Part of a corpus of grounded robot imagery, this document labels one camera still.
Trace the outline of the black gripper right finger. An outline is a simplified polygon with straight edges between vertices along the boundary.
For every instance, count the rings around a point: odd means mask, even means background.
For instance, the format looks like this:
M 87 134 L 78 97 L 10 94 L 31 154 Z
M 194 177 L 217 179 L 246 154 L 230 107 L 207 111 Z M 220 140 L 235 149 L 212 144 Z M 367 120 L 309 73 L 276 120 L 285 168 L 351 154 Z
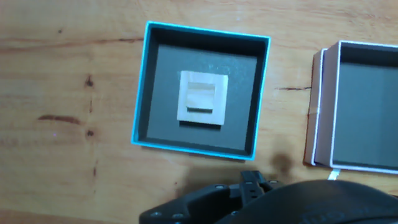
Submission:
M 264 193 L 280 187 L 280 182 L 278 180 L 267 180 L 258 170 L 256 171 L 256 178 Z

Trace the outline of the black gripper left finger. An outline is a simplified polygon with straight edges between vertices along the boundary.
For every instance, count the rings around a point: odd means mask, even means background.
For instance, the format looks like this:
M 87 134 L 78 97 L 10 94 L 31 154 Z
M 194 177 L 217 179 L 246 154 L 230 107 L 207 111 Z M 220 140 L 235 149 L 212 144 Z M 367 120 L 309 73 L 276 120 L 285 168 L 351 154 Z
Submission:
M 140 224 L 227 223 L 261 196 L 259 171 L 242 171 L 238 184 L 214 184 L 140 214 Z

